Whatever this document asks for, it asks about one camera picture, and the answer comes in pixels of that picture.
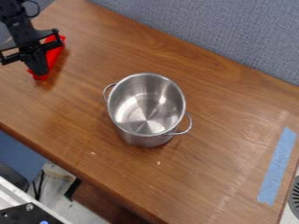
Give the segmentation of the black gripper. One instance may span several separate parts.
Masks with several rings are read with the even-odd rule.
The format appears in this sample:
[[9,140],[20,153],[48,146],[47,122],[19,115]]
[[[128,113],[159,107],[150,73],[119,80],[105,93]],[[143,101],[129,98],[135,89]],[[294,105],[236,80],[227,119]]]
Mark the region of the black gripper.
[[[48,73],[48,62],[45,53],[61,46],[59,30],[36,30],[31,19],[3,18],[3,23],[8,29],[12,39],[0,44],[0,63],[8,65],[21,61],[36,75]],[[51,35],[55,40],[44,44],[45,38]]]

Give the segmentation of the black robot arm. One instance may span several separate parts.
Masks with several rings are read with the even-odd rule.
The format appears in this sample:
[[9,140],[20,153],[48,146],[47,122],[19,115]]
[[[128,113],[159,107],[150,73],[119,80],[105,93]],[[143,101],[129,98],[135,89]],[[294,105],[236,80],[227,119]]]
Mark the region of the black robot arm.
[[33,0],[0,0],[0,23],[4,24],[9,38],[0,42],[0,64],[21,61],[37,77],[49,71],[47,52],[64,46],[59,30],[36,30],[32,24],[40,12],[27,13],[25,2]]

